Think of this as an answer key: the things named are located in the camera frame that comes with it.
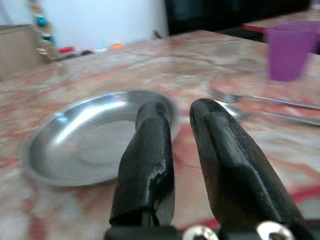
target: fork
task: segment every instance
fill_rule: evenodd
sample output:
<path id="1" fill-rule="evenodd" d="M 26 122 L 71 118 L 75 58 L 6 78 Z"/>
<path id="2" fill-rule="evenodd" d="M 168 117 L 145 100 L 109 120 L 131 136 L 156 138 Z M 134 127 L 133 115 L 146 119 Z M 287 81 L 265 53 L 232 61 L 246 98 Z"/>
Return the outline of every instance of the fork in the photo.
<path id="1" fill-rule="evenodd" d="M 279 99 L 279 98 L 271 98 L 271 97 L 266 97 L 266 96 L 231 95 L 231 94 L 223 93 L 215 88 L 210 88 L 209 93 L 212 95 L 212 97 L 214 99 L 219 100 L 221 102 L 229 103 L 229 104 L 235 103 L 240 98 L 246 97 L 246 98 L 266 100 L 266 101 L 275 102 L 275 103 L 287 104 L 287 105 L 296 106 L 296 107 L 303 107 L 303 108 L 320 110 L 320 105 L 318 105 L 318 104 L 296 102 L 296 101 L 284 100 L 284 99 Z"/>

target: black rubber grip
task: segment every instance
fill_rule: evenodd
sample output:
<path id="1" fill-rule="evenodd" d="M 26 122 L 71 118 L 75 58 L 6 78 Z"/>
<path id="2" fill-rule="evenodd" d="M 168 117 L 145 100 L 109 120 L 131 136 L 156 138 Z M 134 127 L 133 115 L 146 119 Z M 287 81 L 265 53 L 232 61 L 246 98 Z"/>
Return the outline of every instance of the black rubber grip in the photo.
<path id="1" fill-rule="evenodd" d="M 196 100 L 190 123 L 210 207 L 221 224 L 303 221 L 260 147 L 220 104 Z"/>
<path id="2" fill-rule="evenodd" d="M 175 207 L 175 178 L 168 110 L 159 102 L 144 104 L 136 129 L 122 155 L 110 223 L 113 226 L 170 224 Z"/>

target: spoon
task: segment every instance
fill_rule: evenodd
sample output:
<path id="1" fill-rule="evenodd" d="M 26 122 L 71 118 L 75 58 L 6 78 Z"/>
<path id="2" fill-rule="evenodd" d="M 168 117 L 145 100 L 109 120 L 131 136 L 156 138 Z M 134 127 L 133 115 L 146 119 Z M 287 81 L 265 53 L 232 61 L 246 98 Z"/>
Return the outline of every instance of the spoon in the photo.
<path id="1" fill-rule="evenodd" d="M 227 104 L 222 101 L 217 101 L 226 111 L 236 120 L 238 121 L 245 121 L 250 116 L 253 115 L 265 115 L 265 116 L 271 116 L 271 117 L 277 117 L 277 118 L 283 118 L 283 119 L 289 119 L 300 123 L 320 126 L 320 118 L 309 118 L 309 117 L 301 117 L 301 116 L 293 116 L 293 115 L 287 115 L 282 114 L 279 112 L 271 112 L 271 111 L 256 111 L 256 112 L 246 112 L 242 111 L 240 108 L 233 106 L 231 104 Z"/>

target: table surface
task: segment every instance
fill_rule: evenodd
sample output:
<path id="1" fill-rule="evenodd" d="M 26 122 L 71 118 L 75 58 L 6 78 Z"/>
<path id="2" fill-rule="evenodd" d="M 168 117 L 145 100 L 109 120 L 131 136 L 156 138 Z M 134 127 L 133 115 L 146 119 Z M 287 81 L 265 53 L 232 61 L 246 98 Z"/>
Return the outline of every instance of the table surface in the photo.
<path id="1" fill-rule="evenodd" d="M 271 26 L 294 21 L 320 21 L 320 9 L 309 9 L 287 15 L 247 22 L 243 28 L 249 31 L 264 33 Z"/>
<path id="2" fill-rule="evenodd" d="M 172 224 L 183 227 L 212 219 L 189 125 L 190 104 L 209 97 L 209 87 L 231 94 L 320 104 L 319 55 L 312 55 L 307 73 L 296 82 L 269 80 L 266 67 L 264 43 L 197 31 L 69 59 L 63 66 L 45 65 L 1 81 L 0 238 L 102 239 L 109 226 L 115 181 L 86 187 L 45 186 L 23 175 L 21 153 L 25 139 L 65 105 L 127 89 L 157 90 L 179 102 L 183 118 L 173 142 L 176 205 Z M 319 111 L 259 100 L 244 98 L 236 105 L 246 111 L 320 118 Z M 264 151 L 296 201 L 303 201 L 308 193 L 319 196 L 319 128 L 267 117 L 241 125 Z M 319 198 L 313 196 L 308 201 L 315 199 Z M 319 205 L 311 213 L 320 217 Z"/>

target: white wall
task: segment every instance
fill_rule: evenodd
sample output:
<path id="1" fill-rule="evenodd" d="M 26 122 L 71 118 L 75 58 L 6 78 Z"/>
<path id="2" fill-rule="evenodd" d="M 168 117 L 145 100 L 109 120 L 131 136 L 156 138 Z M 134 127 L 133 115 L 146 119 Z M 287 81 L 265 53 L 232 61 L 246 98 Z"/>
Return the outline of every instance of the white wall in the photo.
<path id="1" fill-rule="evenodd" d="M 28 0 L 0 0 L 14 24 L 29 24 Z M 76 51 L 132 44 L 152 39 L 153 30 L 168 35 L 164 0 L 40 0 L 53 25 L 57 48 Z"/>

